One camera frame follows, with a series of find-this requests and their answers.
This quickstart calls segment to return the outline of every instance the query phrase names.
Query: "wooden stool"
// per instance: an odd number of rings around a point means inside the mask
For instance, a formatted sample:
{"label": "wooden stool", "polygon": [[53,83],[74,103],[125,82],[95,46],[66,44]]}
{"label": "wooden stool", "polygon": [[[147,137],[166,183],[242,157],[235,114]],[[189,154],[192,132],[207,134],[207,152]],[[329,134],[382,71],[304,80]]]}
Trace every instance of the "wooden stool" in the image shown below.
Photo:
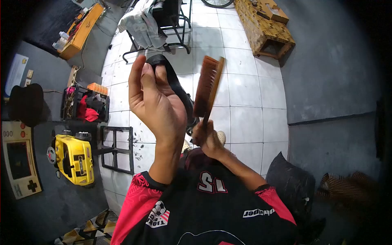
{"label": "wooden stool", "polygon": [[244,27],[253,55],[265,55],[278,60],[295,46],[287,26],[259,16],[251,1],[235,0],[234,7]]}

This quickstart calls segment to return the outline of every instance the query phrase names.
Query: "jersey number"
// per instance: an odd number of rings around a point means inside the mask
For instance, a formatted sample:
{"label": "jersey number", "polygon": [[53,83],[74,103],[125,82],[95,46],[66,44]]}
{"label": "jersey number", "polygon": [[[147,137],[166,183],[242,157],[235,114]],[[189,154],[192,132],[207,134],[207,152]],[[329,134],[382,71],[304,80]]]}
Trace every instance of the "jersey number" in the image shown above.
{"label": "jersey number", "polygon": [[220,179],[212,179],[212,176],[209,172],[201,172],[200,173],[200,181],[198,183],[197,189],[203,192],[216,193],[223,192],[227,193],[223,181]]}

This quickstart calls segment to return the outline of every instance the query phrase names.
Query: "gray cloth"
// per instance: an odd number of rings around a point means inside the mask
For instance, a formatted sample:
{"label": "gray cloth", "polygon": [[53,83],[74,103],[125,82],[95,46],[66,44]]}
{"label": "gray cloth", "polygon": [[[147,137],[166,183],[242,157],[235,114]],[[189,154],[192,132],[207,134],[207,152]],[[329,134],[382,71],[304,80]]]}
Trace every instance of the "gray cloth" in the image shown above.
{"label": "gray cloth", "polygon": [[118,30],[128,30],[138,45],[147,49],[165,51],[166,38],[158,34],[158,25],[152,16],[156,0],[139,0],[135,8],[125,13],[118,23]]}

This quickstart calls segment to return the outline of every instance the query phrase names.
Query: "soccer ball logo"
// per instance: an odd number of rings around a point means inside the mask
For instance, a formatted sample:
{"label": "soccer ball logo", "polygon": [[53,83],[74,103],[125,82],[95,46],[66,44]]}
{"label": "soccer ball logo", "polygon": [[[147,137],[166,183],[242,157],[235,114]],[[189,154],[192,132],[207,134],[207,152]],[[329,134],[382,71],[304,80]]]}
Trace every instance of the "soccer ball logo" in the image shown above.
{"label": "soccer ball logo", "polygon": [[154,205],[152,211],[155,213],[156,216],[161,216],[166,212],[166,208],[162,201],[158,201]]}

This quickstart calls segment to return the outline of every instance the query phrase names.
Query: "hand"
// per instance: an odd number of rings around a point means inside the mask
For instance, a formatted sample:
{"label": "hand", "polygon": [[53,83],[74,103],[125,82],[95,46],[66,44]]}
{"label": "hand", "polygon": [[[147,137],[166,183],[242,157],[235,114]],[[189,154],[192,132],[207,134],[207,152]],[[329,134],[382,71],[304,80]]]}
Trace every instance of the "hand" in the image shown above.
{"label": "hand", "polygon": [[183,143],[187,113],[180,98],[171,89],[164,65],[154,70],[138,56],[129,74],[129,108],[155,135],[157,145]]}
{"label": "hand", "polygon": [[208,120],[207,127],[203,127],[203,120],[201,120],[194,128],[192,138],[201,150],[208,157],[217,159],[225,153],[225,148],[218,139],[218,134],[214,130],[214,122]]}

